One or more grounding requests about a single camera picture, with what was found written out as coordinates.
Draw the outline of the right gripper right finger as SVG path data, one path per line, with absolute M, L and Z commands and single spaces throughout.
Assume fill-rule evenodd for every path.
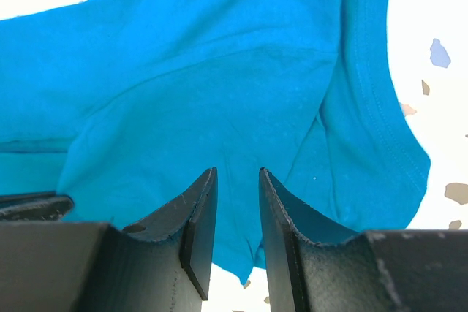
M 354 232 L 259 173 L 272 311 L 465 311 L 467 232 Z

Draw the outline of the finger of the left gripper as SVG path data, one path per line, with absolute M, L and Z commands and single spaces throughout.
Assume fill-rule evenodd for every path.
M 1 195 L 1 221 L 58 221 L 73 208 L 71 197 L 54 191 Z

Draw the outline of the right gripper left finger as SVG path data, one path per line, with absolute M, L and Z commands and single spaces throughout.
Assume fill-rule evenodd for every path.
M 3 311 L 199 311 L 208 299 L 217 170 L 123 229 L 1 221 Z

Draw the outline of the blue t shirt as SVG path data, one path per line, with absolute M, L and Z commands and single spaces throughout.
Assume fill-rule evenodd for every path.
M 404 229 L 430 161 L 388 0 L 87 0 L 1 22 L 1 193 L 125 227 L 219 177 L 214 262 L 264 267 L 258 172 L 357 232 Z

